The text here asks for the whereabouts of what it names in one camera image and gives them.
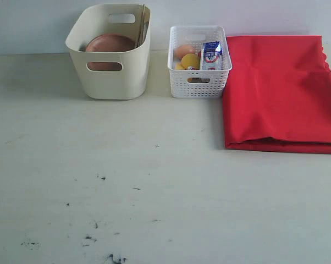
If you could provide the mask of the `yellow cheese wedge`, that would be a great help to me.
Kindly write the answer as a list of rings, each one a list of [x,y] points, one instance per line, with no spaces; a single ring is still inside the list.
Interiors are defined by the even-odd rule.
[[[177,63],[174,69],[175,70],[185,70],[185,68],[180,63]]]

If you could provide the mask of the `yellow lemon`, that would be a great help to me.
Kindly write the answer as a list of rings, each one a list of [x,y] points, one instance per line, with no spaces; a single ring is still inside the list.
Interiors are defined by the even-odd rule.
[[[197,54],[188,53],[182,57],[180,64],[185,70],[199,70],[200,57]]]

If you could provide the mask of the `brown wooden plate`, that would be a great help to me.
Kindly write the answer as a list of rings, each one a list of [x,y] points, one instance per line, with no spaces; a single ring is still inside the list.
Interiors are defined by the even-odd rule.
[[[97,36],[86,47],[86,52],[126,52],[135,48],[135,41],[117,34]],[[99,72],[118,72],[122,65],[117,62],[88,62],[87,67]]]

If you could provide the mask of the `steel table knife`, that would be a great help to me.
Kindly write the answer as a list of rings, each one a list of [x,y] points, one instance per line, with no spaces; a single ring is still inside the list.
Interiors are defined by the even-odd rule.
[[[149,21],[146,21],[144,23],[144,26],[143,26],[143,29],[142,29],[141,43],[144,43],[144,41],[146,39],[148,26],[149,26]]]

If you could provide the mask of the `red tablecloth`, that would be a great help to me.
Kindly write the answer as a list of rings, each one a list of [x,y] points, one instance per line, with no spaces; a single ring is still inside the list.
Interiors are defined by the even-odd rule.
[[[331,154],[331,69],[321,36],[231,36],[223,93],[232,150]]]

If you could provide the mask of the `blue white milk carton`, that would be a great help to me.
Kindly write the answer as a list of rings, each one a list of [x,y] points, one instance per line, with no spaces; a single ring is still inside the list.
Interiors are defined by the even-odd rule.
[[[219,41],[204,42],[201,48],[200,70],[222,70],[222,46]]]

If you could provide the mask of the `brown egg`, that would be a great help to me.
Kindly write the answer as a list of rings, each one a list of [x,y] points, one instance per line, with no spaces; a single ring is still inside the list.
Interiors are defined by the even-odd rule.
[[[174,56],[182,59],[187,54],[195,54],[195,48],[192,45],[181,45],[174,50]]]

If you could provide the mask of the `cream plastic tub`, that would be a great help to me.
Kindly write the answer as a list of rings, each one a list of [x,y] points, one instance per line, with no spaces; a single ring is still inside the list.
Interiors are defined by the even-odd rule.
[[[104,34],[126,36],[137,40],[142,5],[98,4],[86,8],[65,41],[85,93],[101,100],[130,100],[146,89],[150,62],[151,11],[146,7],[145,22],[149,21],[144,43],[126,52],[86,52],[91,40]],[[121,71],[93,71],[88,62],[117,62]]]

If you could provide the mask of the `white perforated plastic basket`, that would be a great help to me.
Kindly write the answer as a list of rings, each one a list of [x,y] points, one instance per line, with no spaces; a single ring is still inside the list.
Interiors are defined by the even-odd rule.
[[[232,69],[224,28],[170,28],[168,69],[175,98],[220,98]]]

